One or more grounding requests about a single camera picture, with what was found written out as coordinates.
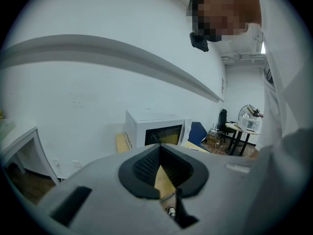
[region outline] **white wall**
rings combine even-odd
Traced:
[[[56,34],[117,39],[200,76],[221,93],[226,74],[220,56],[213,46],[207,53],[192,48],[190,32],[177,0],[33,0],[16,21],[7,47]],[[127,108],[186,115],[209,129],[222,107],[164,81],[91,63],[27,63],[4,68],[0,75],[6,117],[37,123],[52,168],[60,177],[52,160],[58,158],[65,178],[77,170],[72,160],[86,165],[116,153],[115,134],[123,131]],[[26,168],[42,173],[33,156],[20,157]]]
[[[218,68],[222,60],[212,44],[207,53],[193,48],[191,31],[186,7],[178,0],[32,0],[5,46],[61,34],[114,39],[167,60],[224,98],[222,80],[216,79],[224,75]]]
[[[238,122],[238,114],[241,108],[251,104],[264,112],[264,85],[262,67],[231,67],[226,69],[227,87],[223,109],[227,110],[227,121]],[[256,144],[258,136],[250,135],[250,143]]]

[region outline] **black table legs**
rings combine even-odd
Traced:
[[[245,150],[245,147],[246,147],[246,143],[248,143],[249,137],[250,137],[250,134],[248,134],[248,135],[246,136],[246,140],[245,140],[245,143],[244,143],[243,148],[241,149],[240,156],[242,156],[243,153],[244,153],[244,150]]]
[[[230,152],[230,156],[232,156],[232,155],[234,154],[234,152],[235,152],[235,150],[236,150],[236,147],[237,147],[237,145],[238,145],[238,143],[239,143],[239,141],[240,141],[241,135],[242,135],[242,132],[241,132],[241,131],[238,132],[237,139],[236,139],[236,142],[235,142],[235,144],[234,144],[234,147],[232,148],[232,150],[231,150],[231,152]]]
[[[236,137],[236,133],[237,133],[237,131],[234,131],[233,137],[231,138],[231,141],[230,141],[230,144],[229,144],[229,147],[228,147],[228,150],[229,150],[229,151],[230,151],[230,149],[231,149],[231,146],[232,146],[233,143],[234,143],[234,140],[235,140],[235,137]]]

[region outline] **desk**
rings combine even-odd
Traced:
[[[17,164],[22,173],[25,169],[17,155],[17,152],[29,141],[34,140],[35,149],[43,163],[45,169],[50,175],[51,179],[57,185],[59,180],[52,170],[45,153],[41,147],[37,126],[29,121],[14,121],[15,127],[8,133],[8,135],[1,142],[0,164],[5,166],[11,159]]]
[[[245,147],[246,147],[246,143],[248,143],[248,140],[249,140],[250,135],[259,135],[259,134],[260,134],[260,133],[254,132],[254,131],[243,131],[241,128],[239,128],[239,127],[238,127],[237,125],[235,125],[234,123],[226,123],[225,125],[226,125],[228,128],[231,128],[231,129],[235,130],[235,132],[234,132],[234,134],[233,134],[233,137],[232,137],[232,139],[231,139],[231,141],[230,141],[229,147],[228,147],[228,150],[229,150],[229,151],[230,151],[230,149],[231,149],[231,146],[232,146],[233,143],[234,143],[235,136],[236,136],[236,133],[237,133],[237,131],[238,131],[238,135],[237,135],[236,142],[235,142],[235,144],[234,144],[234,146],[233,146],[233,148],[232,148],[232,150],[231,150],[231,152],[230,152],[230,155],[231,155],[231,156],[234,154],[234,152],[235,152],[235,150],[236,150],[236,147],[237,147],[237,145],[238,145],[238,143],[239,143],[239,141],[240,141],[240,138],[241,138],[241,135],[242,135],[243,132],[244,132],[244,133],[247,133],[248,135],[246,136],[246,140],[245,140],[244,146],[243,146],[242,149],[241,149],[240,156],[242,156],[243,153],[244,153],[244,150],[245,150]]]
[[[116,134],[115,140],[116,140],[116,149],[117,149],[118,153],[129,151],[129,147],[127,145],[124,133]],[[199,150],[201,152],[207,152],[206,150],[196,146],[195,144],[193,144],[189,141],[187,141],[187,144],[184,147],[193,148],[193,149]],[[160,166],[160,168],[156,174],[155,188],[160,191],[160,198],[163,198],[163,197],[175,192],[175,187],[172,185],[171,181],[167,177],[162,166]]]

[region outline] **ceiling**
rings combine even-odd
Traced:
[[[187,6],[189,0],[179,0],[184,6]],[[260,55],[262,49],[263,33],[257,24],[250,24],[249,30],[239,36],[225,36],[217,43],[213,43],[219,51],[226,67],[240,65],[258,65],[256,60],[264,59],[265,55]]]

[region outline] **black slot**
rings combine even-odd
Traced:
[[[64,226],[68,226],[91,193],[88,187],[77,187],[50,216]]]
[[[191,226],[198,222],[198,219],[194,216],[189,215],[185,207],[182,203],[182,193],[181,189],[176,190],[176,215],[175,215],[175,222],[178,223],[178,225],[181,228],[186,228],[188,226]]]

